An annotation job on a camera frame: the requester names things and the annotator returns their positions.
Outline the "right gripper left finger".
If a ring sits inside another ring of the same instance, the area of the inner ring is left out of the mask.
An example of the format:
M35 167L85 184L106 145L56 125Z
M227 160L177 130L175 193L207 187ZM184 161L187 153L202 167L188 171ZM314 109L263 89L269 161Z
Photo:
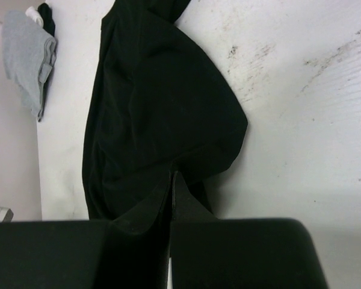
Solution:
M119 218L0 223L0 288L166 288L171 176Z

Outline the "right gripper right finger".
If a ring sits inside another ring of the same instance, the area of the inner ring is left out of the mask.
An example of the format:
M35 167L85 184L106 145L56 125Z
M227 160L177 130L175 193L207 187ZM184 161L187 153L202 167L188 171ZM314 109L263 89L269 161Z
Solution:
M172 205L174 288L327 288L312 238L299 221L218 219L179 172Z

